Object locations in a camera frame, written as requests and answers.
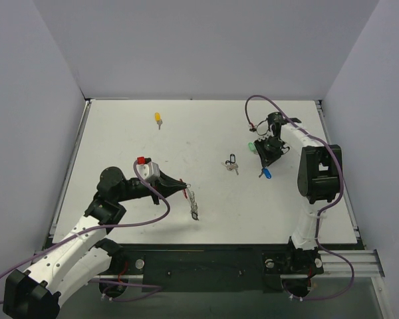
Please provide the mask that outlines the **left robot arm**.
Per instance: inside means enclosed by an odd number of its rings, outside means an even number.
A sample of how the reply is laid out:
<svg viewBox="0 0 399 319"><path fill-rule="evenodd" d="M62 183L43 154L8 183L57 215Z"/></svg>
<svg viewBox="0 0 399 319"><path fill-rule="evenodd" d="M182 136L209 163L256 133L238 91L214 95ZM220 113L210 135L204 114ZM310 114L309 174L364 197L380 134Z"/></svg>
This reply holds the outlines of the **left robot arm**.
<svg viewBox="0 0 399 319"><path fill-rule="evenodd" d="M122 247L108 239L126 210L122 202L151 197L154 204L185 190L188 185L160 171L148 158L133 165L135 177L126 179L118 167L101 174L94 199L72 230L43 251L25 271L6 278L3 312L12 318L56 318L63 304L96 275L117 273L124 264Z"/></svg>

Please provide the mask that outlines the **key with blue tag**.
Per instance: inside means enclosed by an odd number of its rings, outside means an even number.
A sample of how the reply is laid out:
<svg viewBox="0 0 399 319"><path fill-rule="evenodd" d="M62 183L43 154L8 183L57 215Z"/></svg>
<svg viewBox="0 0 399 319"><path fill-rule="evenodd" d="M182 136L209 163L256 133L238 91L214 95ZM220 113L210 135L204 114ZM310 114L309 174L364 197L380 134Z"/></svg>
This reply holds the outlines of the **key with blue tag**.
<svg viewBox="0 0 399 319"><path fill-rule="evenodd" d="M264 176L266 179L271 179L271 178L272 178L272 175L271 175L270 171L269 171L266 167L263 167L263 168L261 169L261 172L260 172L258 178L261 178L261 177L263 177L263 176Z"/></svg>

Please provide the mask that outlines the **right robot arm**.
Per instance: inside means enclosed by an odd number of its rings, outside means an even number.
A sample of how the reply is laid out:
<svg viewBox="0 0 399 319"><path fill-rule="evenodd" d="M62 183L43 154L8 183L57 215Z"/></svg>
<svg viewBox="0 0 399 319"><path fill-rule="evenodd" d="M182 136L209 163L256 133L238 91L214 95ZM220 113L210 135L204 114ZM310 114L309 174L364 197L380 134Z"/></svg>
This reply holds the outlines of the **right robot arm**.
<svg viewBox="0 0 399 319"><path fill-rule="evenodd" d="M341 147L312 137L298 118L287 120L280 112L269 114L265 123L266 134L253 143L261 161L261 175L270 178L269 166L287 151L293 150L299 156L297 188L304 201L297 226L289 238L289 251L283 257L285 272L321 274L323 266L317 239L325 217L323 208L340 193Z"/></svg>

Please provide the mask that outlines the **metal key organiser red handle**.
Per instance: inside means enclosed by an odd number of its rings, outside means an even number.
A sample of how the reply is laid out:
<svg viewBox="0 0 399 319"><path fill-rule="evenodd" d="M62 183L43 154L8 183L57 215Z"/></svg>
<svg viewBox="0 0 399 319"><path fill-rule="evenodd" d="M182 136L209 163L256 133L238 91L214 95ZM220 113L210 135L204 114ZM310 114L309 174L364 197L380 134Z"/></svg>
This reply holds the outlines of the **metal key organiser red handle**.
<svg viewBox="0 0 399 319"><path fill-rule="evenodd" d="M199 221L198 214L198 204L196 202L195 193L190 190L191 185L189 183L186 184L186 188L183 189L183 194L185 199L188 201L190 205L190 215L194 221Z"/></svg>

